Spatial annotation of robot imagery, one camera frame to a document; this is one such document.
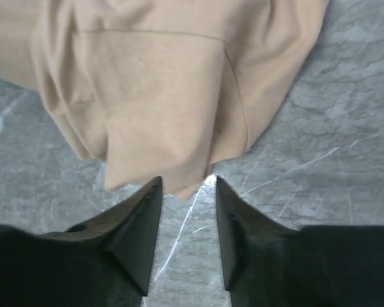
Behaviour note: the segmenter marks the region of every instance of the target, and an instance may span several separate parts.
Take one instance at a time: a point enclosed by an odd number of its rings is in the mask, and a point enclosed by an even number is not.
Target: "folded cloth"
[[[188,197],[269,125],[328,0],[0,0],[0,77],[38,90],[108,190]]]

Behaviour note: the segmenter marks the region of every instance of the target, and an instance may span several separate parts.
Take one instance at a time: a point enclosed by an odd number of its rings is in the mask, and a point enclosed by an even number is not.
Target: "gray surface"
[[[64,230],[125,198],[76,159],[40,99],[0,81],[0,223]],[[270,129],[221,163],[244,198],[287,226],[384,224],[384,0],[333,0],[322,35]],[[214,178],[167,197],[148,307],[228,306]]]

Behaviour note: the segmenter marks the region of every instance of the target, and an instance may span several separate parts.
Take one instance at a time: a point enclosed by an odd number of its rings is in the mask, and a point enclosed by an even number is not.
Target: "marble table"
[[[62,231],[138,188],[107,193],[104,170],[75,157],[37,93],[0,80],[0,223]],[[214,173],[286,226],[384,224],[384,0],[331,2],[270,128]],[[214,183],[188,201],[165,198],[144,306],[229,306]]]

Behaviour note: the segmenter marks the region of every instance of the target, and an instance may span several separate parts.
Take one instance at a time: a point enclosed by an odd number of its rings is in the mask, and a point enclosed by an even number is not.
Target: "garment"
[[[116,189],[189,196],[269,125],[328,0],[0,0],[0,77]]]

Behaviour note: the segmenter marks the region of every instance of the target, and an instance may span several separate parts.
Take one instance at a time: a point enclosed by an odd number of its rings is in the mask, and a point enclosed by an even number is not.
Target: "cloth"
[[[188,197],[269,125],[328,0],[0,0],[0,77],[37,90],[108,190]]]

